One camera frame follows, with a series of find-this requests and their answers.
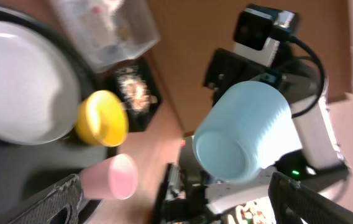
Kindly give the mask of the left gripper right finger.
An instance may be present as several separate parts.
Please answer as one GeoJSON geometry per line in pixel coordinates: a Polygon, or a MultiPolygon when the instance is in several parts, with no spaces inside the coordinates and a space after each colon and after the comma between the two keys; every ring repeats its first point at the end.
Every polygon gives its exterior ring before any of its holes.
{"type": "Polygon", "coordinates": [[[268,187],[277,223],[353,224],[353,212],[275,172],[268,187]]]}

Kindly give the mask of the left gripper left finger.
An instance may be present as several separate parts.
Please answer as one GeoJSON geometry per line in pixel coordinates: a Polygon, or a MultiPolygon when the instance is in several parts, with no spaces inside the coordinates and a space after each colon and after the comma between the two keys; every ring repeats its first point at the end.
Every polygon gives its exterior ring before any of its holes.
{"type": "Polygon", "coordinates": [[[78,223],[80,178],[69,175],[11,210],[8,223],[78,223]]]}

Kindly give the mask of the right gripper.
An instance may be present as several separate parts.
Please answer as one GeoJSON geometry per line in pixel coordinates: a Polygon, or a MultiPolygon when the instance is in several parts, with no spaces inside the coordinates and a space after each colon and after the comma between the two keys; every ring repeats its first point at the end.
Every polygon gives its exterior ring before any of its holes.
{"type": "Polygon", "coordinates": [[[213,91],[214,106],[231,86],[249,80],[278,88],[282,82],[282,74],[226,49],[218,48],[209,63],[203,86],[213,91]]]}

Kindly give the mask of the blue cup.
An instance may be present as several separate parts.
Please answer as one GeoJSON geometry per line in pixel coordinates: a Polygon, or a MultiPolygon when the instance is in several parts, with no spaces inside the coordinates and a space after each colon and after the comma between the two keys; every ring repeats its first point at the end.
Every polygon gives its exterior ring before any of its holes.
{"type": "Polygon", "coordinates": [[[256,81],[230,87],[196,130],[193,151],[211,176],[244,183],[294,150],[294,125],[285,97],[256,81]]]}

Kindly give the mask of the yellow bowl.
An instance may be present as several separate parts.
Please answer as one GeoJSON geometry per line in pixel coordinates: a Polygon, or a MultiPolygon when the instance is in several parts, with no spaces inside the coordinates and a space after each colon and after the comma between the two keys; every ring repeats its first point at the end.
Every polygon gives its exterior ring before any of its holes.
{"type": "Polygon", "coordinates": [[[96,91],[79,105],[75,131],[88,145],[119,146],[129,132],[126,109],[113,92],[96,91]]]}

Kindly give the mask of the food scraps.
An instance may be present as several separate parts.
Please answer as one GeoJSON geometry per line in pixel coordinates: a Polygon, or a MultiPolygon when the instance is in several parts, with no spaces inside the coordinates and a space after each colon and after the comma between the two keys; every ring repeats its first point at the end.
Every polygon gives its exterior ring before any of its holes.
{"type": "Polygon", "coordinates": [[[146,113],[151,105],[158,103],[147,82],[138,74],[137,66],[121,68],[117,74],[120,91],[134,113],[146,113]]]}

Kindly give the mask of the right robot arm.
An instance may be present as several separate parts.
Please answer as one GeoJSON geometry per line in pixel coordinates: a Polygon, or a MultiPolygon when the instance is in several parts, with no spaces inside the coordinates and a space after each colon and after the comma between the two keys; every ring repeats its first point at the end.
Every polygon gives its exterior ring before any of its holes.
{"type": "MultiPolygon", "coordinates": [[[[288,46],[275,53],[248,50],[230,52],[217,49],[211,59],[204,85],[214,90],[218,101],[236,83],[260,78],[261,72],[283,74],[282,93],[294,108],[304,105],[300,88],[313,82],[315,71],[307,66],[307,56],[296,56],[288,46]]],[[[286,153],[257,178],[245,185],[229,185],[206,173],[193,159],[193,137],[187,136],[178,164],[168,164],[157,195],[154,223],[209,223],[220,214],[242,212],[245,217],[263,213],[271,175],[279,171],[312,190],[322,191],[340,180],[347,180],[349,168],[337,143],[322,96],[308,113],[294,120],[302,145],[286,153]]]]}

